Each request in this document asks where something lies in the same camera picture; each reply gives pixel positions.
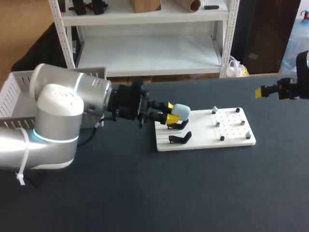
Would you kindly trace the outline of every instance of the metal shelving unit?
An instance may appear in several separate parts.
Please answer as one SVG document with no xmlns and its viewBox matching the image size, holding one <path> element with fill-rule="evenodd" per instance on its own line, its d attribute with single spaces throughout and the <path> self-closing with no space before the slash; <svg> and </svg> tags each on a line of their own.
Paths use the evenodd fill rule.
<svg viewBox="0 0 309 232">
<path fill-rule="evenodd" d="M 130 0 L 108 1 L 105 14 L 62 16 L 49 0 L 68 68 L 107 67 L 107 76 L 220 73 L 226 76 L 239 0 L 208 0 L 218 10 L 188 13 L 173 0 L 162 10 L 136 14 Z M 71 26 L 77 26 L 82 49 L 72 56 Z"/>
</svg>

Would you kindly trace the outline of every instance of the yellow part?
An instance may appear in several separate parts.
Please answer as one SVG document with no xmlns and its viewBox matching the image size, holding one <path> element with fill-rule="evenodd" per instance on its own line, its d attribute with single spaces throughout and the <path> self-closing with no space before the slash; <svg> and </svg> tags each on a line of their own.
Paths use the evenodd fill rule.
<svg viewBox="0 0 309 232">
<path fill-rule="evenodd" d="M 262 91 L 261 91 L 261 88 L 258 88 L 255 91 L 255 98 L 258 99 L 258 98 L 261 98 L 261 97 L 262 97 Z"/>
<path fill-rule="evenodd" d="M 168 105 L 169 109 L 172 109 L 174 107 L 174 105 L 172 105 L 171 103 L 169 103 Z"/>
<path fill-rule="evenodd" d="M 168 118 L 166 119 L 165 124 L 177 123 L 179 121 L 179 116 L 168 114 Z"/>
</svg>

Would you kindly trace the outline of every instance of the white shelf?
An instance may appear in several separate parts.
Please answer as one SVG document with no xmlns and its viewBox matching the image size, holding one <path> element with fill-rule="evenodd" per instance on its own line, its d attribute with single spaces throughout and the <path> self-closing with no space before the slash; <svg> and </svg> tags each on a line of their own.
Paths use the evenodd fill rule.
<svg viewBox="0 0 309 232">
<path fill-rule="evenodd" d="M 107 67 L 107 76 L 219 73 L 210 35 L 87 38 L 79 68 Z"/>
<path fill-rule="evenodd" d="M 94 15 L 87 10 L 86 15 L 78 16 L 74 11 L 67 11 L 63 16 L 64 26 L 87 25 L 124 25 L 124 24 L 150 24 L 150 23 L 177 23 L 218 21 L 228 19 L 228 9 L 224 0 L 207 0 L 207 5 L 219 5 L 218 10 L 204 10 L 201 6 L 196 13 L 187 12 L 173 0 L 162 0 L 161 10 L 136 14 L 130 0 L 110 0 L 106 12 Z"/>
</svg>

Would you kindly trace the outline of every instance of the wooden floor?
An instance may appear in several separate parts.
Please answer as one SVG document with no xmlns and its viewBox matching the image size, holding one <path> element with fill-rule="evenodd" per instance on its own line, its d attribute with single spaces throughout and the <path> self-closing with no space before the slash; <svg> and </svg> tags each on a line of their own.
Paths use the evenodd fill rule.
<svg viewBox="0 0 309 232">
<path fill-rule="evenodd" d="M 48 0 L 0 0 L 0 87 L 52 22 Z"/>
</svg>

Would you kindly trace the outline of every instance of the water bottle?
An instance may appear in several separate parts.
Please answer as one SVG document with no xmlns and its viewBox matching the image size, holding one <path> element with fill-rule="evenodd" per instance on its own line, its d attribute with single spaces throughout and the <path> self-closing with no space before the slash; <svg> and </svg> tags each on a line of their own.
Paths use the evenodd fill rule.
<svg viewBox="0 0 309 232">
<path fill-rule="evenodd" d="M 309 50 L 309 9 L 301 15 L 304 12 L 304 19 L 297 19 L 294 23 L 280 67 L 281 73 L 295 73 L 297 55 Z"/>
</svg>

